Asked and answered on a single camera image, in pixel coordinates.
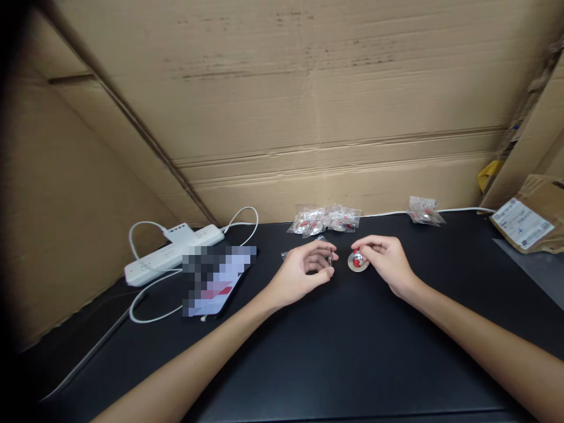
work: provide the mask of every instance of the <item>white charging cable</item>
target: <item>white charging cable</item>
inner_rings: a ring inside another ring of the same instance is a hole
[[[231,222],[229,222],[229,224],[228,224],[227,226],[224,226],[223,228],[221,228],[221,231],[225,234],[225,233],[227,233],[228,229],[229,229],[231,226],[235,226],[235,225],[238,225],[238,224],[243,224],[243,223],[233,223],[233,220],[235,220],[235,218],[239,215],[239,213],[241,213],[241,212],[242,212],[243,210],[245,210],[245,209],[252,209],[252,210],[254,211],[254,214],[257,216],[257,221],[254,223],[254,229],[253,229],[252,234],[247,238],[247,240],[246,240],[243,244],[241,244],[241,246],[245,245],[245,244],[253,237],[254,233],[257,231],[257,228],[258,228],[258,226],[259,226],[259,216],[258,216],[259,213],[257,212],[257,210],[256,210],[254,207],[250,207],[250,206],[249,206],[249,207],[244,207],[244,208],[242,208],[241,210],[239,210],[239,211],[235,214],[235,216],[233,216],[233,218],[231,219]],[[149,266],[149,265],[143,263],[143,261],[141,261],[141,259],[140,259],[139,256],[137,255],[137,251],[135,250],[135,245],[133,245],[133,230],[137,227],[137,225],[140,225],[140,224],[142,224],[142,223],[149,223],[149,224],[154,224],[155,226],[158,226],[158,227],[163,231],[163,234],[167,231],[167,228],[165,228],[165,227],[162,226],[162,225],[159,225],[158,223],[155,223],[155,222],[152,222],[152,221],[149,221],[149,220],[144,220],[144,221],[137,222],[137,223],[134,224],[134,225],[131,227],[131,229],[129,230],[129,245],[131,246],[131,251],[133,252],[133,255],[135,256],[135,259],[137,259],[137,261],[139,261],[139,262],[141,263],[141,265],[145,266],[145,267],[148,268],[149,270],[154,270],[154,271],[169,271],[169,272],[171,272],[171,273],[169,273],[168,275],[163,276],[162,278],[159,278],[159,279],[157,279],[157,280],[154,281],[154,282],[151,282],[149,285],[147,285],[145,288],[143,288],[143,290],[133,299],[133,302],[131,303],[131,307],[129,307],[129,318],[130,318],[132,321],[134,321],[135,323],[152,323],[152,322],[156,322],[157,320],[164,319],[165,317],[168,317],[168,316],[170,316],[171,314],[176,313],[177,311],[179,311],[179,310],[182,308],[182,306],[180,305],[180,306],[178,306],[177,308],[175,308],[174,310],[169,311],[168,313],[166,313],[166,314],[164,314],[164,315],[162,315],[162,316],[153,318],[153,319],[149,319],[149,320],[139,320],[138,318],[136,318],[136,317],[133,315],[133,309],[135,308],[135,304],[143,297],[143,295],[145,294],[145,291],[147,291],[149,288],[151,288],[151,286],[153,286],[153,285],[155,285],[155,284],[157,284],[157,283],[159,283],[159,282],[161,282],[161,281],[163,281],[163,280],[165,280],[165,279],[167,279],[167,278],[169,278],[169,277],[171,277],[171,276],[174,276],[174,275],[176,275],[176,274],[179,274],[179,273],[182,271],[182,269],[178,269],[178,268],[173,268],[173,269],[153,269],[151,266]]]
[[[257,221],[255,223],[248,223],[248,222],[233,223],[233,220],[235,220],[235,218],[239,215],[239,213],[241,213],[245,209],[252,209],[254,211],[254,214],[257,216]],[[239,225],[239,224],[253,224],[254,225],[253,233],[251,234],[251,236],[249,238],[247,238],[247,241],[245,241],[243,244],[240,245],[240,247],[242,247],[253,237],[254,233],[257,231],[257,228],[259,227],[259,216],[258,215],[259,215],[259,213],[257,212],[257,209],[255,209],[254,207],[251,207],[251,206],[244,207],[241,210],[239,210],[237,213],[235,213],[235,216],[233,216],[233,218],[231,219],[231,222],[229,222],[229,224],[227,226],[222,227],[221,230],[224,234],[226,234],[231,226],[235,226],[235,225]]]
[[[479,210],[479,211],[483,211],[483,212],[489,212],[489,213],[495,213],[496,210],[492,210],[492,209],[484,209],[483,207],[464,207],[462,209],[443,209],[443,210],[437,210],[438,213],[444,213],[444,212],[465,212],[468,210]],[[388,213],[380,213],[380,214],[369,214],[367,216],[361,216],[361,217],[379,217],[379,216],[390,216],[392,214],[408,214],[407,211],[404,210],[399,210],[399,211],[390,211]]]

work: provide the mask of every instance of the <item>phone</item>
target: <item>phone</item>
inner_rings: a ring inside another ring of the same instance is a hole
[[[186,247],[182,272],[187,274],[189,298],[182,301],[182,316],[221,317],[256,257],[254,246]]]

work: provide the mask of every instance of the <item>plastic bag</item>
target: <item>plastic bag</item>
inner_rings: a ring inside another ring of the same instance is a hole
[[[438,203],[435,199],[421,197],[409,197],[409,209],[407,213],[414,223],[430,224],[440,226],[446,223],[442,216],[437,212]]]
[[[317,217],[317,206],[311,204],[297,204],[296,205],[296,216],[294,218],[294,223],[290,225],[286,232],[305,234],[309,231],[310,226],[315,221]]]
[[[317,235],[325,230],[323,225],[323,218],[325,217],[325,208],[317,209],[315,212],[309,213],[307,217],[310,218],[310,226],[301,236],[307,238],[312,235]]]
[[[338,232],[355,232],[360,225],[361,210],[351,209],[340,204],[332,204],[329,206],[326,222],[328,229]]]

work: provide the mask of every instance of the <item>black table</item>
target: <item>black table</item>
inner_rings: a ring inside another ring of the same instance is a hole
[[[393,295],[369,267],[345,259],[354,240],[397,236],[413,270],[429,285],[564,359],[564,312],[494,243],[485,216],[446,214],[437,228],[407,216],[363,218],[354,234],[325,232],[341,260],[323,285],[263,324],[211,382],[186,421],[377,420],[521,421],[531,416],[423,315]],[[45,404],[62,421],[89,421],[161,365],[253,298],[304,244],[288,224],[264,224],[249,245],[257,264],[239,282],[219,320],[177,314],[151,324],[125,322],[63,391]],[[233,227],[239,245],[251,226]],[[139,318],[156,317],[186,298],[182,276],[156,285]]]

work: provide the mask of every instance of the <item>white power strip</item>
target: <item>white power strip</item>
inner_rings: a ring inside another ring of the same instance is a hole
[[[223,240],[225,235],[215,225],[208,225],[196,232],[194,236],[181,242],[173,242],[140,260],[129,263],[124,269],[128,285],[140,287],[182,263],[184,247],[207,247]]]

